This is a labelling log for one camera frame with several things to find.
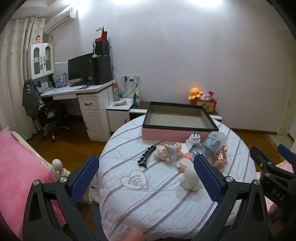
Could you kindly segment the white astronaut figure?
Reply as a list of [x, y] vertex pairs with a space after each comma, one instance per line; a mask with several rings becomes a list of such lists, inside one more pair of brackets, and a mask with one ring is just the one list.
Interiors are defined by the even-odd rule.
[[201, 181], [194, 169], [193, 163], [190, 163], [185, 168], [180, 184], [183, 188], [190, 191], [198, 191], [201, 187]]

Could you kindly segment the yellow snack bag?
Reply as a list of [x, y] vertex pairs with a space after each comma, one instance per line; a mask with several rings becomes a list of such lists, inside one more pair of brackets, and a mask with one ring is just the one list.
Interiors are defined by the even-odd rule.
[[133, 106], [140, 106], [140, 104], [141, 104], [140, 91], [136, 89], [133, 96]]

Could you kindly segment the pink black storage box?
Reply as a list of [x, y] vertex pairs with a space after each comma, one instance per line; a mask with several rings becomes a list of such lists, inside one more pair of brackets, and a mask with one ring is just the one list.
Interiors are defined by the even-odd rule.
[[151, 102], [142, 124], [142, 138], [183, 143], [194, 133], [204, 140], [211, 132], [218, 130], [201, 106]]

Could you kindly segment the red toy storage bin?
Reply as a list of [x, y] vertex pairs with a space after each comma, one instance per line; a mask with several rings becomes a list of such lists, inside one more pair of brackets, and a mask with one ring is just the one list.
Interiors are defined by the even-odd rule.
[[215, 100], [200, 100], [200, 99], [192, 99], [190, 100], [191, 105], [202, 106], [206, 112], [214, 113], [217, 101]]

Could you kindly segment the striped white table cloth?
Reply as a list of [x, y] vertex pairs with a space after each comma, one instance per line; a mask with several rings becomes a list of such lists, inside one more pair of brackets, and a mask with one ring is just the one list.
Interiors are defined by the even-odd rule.
[[90, 195], [101, 216], [103, 233], [108, 240], [119, 240], [136, 227], [145, 240], [191, 239], [217, 204], [203, 186], [195, 191], [183, 188], [183, 175], [173, 162], [149, 157], [146, 167], [138, 165], [149, 146], [164, 144], [142, 139], [143, 122], [140, 116], [120, 127], [99, 158]]

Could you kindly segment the rose gold cup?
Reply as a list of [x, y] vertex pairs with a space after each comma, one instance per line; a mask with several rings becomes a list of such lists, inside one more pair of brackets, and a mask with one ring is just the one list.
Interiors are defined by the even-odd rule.
[[225, 149], [220, 149], [217, 153], [215, 153], [215, 159], [212, 163], [212, 165], [218, 169], [222, 169], [227, 165], [227, 157]]

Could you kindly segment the white plug night light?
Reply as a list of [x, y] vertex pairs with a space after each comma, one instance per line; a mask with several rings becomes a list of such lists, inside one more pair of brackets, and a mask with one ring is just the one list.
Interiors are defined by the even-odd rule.
[[194, 133], [191, 134], [191, 136], [189, 136], [186, 140], [185, 140], [185, 144], [187, 149], [191, 149], [191, 147], [193, 145], [199, 144], [201, 142], [201, 137], [199, 135], [199, 133]]

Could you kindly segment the white glass door cabinet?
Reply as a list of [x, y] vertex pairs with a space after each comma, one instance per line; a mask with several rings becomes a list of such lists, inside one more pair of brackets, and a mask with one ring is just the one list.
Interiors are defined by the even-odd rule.
[[27, 69], [30, 79], [37, 79], [53, 74], [53, 43], [30, 45], [27, 49]]

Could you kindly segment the wall power strip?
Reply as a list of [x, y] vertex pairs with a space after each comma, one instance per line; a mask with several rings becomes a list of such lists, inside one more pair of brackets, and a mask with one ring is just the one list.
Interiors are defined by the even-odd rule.
[[141, 80], [140, 75], [124, 75], [123, 78], [134, 82], [138, 82]]

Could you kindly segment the black speaker box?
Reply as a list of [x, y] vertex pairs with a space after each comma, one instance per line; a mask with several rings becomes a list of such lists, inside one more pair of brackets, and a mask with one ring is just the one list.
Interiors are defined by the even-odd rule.
[[101, 40], [95, 42], [95, 54], [102, 56], [109, 56], [109, 42], [107, 40]]

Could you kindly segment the black hair clip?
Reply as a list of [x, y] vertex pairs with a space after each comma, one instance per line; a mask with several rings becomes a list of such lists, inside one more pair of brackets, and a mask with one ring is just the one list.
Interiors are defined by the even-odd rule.
[[149, 156], [152, 154], [152, 152], [156, 149], [157, 147], [155, 145], [151, 145], [150, 147], [148, 147], [144, 153], [142, 154], [141, 158], [138, 160], [138, 165], [140, 167], [147, 167], [147, 160], [149, 158]]

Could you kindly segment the white computer desk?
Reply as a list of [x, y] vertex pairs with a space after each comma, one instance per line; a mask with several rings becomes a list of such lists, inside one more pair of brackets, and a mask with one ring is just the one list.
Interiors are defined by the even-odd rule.
[[107, 108], [113, 102], [112, 82], [103, 85], [61, 87], [48, 90], [41, 97], [53, 100], [77, 99], [88, 137], [93, 141], [107, 142], [110, 138]]

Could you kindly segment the clear plastic wipes box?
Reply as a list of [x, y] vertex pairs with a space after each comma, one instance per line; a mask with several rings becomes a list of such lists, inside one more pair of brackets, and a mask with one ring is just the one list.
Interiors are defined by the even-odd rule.
[[211, 132], [203, 141], [203, 145], [213, 152], [218, 152], [227, 143], [227, 137], [223, 132]]

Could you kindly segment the pink pig doll figure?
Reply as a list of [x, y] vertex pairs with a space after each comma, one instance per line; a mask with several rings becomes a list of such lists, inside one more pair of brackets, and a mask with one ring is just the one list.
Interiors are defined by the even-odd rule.
[[174, 145], [165, 144], [157, 147], [157, 153], [154, 154], [154, 158], [167, 162], [170, 162], [172, 159], [178, 161], [179, 159], [184, 158], [181, 143], [175, 143]]

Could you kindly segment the black computer monitor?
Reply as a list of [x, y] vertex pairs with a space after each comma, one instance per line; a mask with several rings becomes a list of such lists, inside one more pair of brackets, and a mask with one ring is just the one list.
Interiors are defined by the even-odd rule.
[[81, 55], [68, 60], [68, 82], [73, 82], [70, 86], [80, 86], [91, 84], [91, 59], [92, 53]]

